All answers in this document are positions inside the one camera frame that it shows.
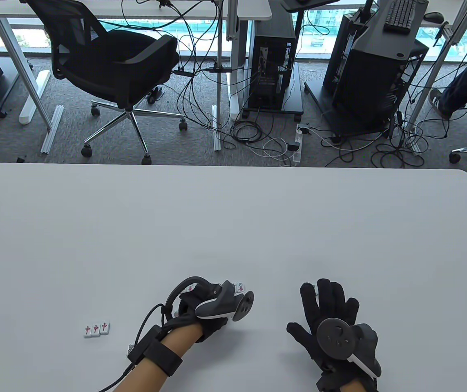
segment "computer mouse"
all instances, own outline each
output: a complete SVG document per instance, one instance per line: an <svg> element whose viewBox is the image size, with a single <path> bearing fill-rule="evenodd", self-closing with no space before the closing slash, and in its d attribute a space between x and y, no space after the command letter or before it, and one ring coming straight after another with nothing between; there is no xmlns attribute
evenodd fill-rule
<svg viewBox="0 0 467 392"><path fill-rule="evenodd" d="M442 15L439 12L429 12L426 15L424 15L424 20L426 22L431 22L431 23L436 23L438 25L441 25L444 23L444 15Z"/></svg>

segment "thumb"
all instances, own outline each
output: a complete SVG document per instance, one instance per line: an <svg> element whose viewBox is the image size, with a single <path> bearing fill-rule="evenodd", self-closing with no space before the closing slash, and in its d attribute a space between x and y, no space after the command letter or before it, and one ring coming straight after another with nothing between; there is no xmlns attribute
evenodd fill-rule
<svg viewBox="0 0 467 392"><path fill-rule="evenodd" d="M306 332L304 328L302 328L302 325L299 325L297 323L288 323L286 327L286 331L288 334L293 336L293 338L297 341L297 343L300 343L302 347L304 347L310 356L313 354L310 350L312 349L311 347L311 335Z"/></svg>

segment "chair armrest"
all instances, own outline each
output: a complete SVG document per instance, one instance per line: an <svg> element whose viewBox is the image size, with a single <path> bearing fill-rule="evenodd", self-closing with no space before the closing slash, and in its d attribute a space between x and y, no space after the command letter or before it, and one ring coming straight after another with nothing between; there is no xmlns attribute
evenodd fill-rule
<svg viewBox="0 0 467 392"><path fill-rule="evenodd" d="M134 64L140 64L147 59L148 61L151 61L153 59L153 56L155 56L157 52L161 54L162 52L166 51L167 48L165 46L170 45L170 43L172 43L173 41L175 41L174 52L176 52L177 39L174 37L165 35L165 36L160 37L157 41L155 41L150 46L146 47L142 52L140 52L135 57L129 58L126 61L116 61L114 62L114 64L134 65Z"/></svg>

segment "keyboard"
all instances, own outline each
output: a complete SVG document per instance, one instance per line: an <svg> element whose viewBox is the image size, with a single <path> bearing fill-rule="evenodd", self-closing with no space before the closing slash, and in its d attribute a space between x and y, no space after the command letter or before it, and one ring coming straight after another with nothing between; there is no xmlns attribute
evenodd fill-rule
<svg viewBox="0 0 467 392"><path fill-rule="evenodd" d="M384 31L408 35L415 17L416 0L395 0L388 11Z"/></svg>

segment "hand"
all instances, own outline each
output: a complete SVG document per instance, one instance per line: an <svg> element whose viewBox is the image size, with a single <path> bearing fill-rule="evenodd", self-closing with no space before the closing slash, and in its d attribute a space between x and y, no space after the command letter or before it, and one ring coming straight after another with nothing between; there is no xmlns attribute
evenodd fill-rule
<svg viewBox="0 0 467 392"><path fill-rule="evenodd" d="M195 316L195 309L198 305L214 298L205 286L198 284L192 291L179 295L179 298L181 299L181 303L179 304L179 316L177 319L187 319L187 323L199 323L202 326L202 336L197 340L197 343L205 341L213 332L221 329L228 321L226 317L203 320Z"/></svg>
<svg viewBox="0 0 467 392"><path fill-rule="evenodd" d="M315 298L315 289L312 284L304 283L300 288L302 297L302 306L304 306L304 315L306 322L310 327L311 333L306 332L301 325L297 323L288 323L287 332L297 340L310 354L312 360L315 360L319 366L326 359L326 354L317 343L317 328L325 319L335 317L354 325L359 310L359 302L355 298L350 298L346 302L344 290L337 282L330 282L327 279L317 281L319 289L319 304Z"/></svg>

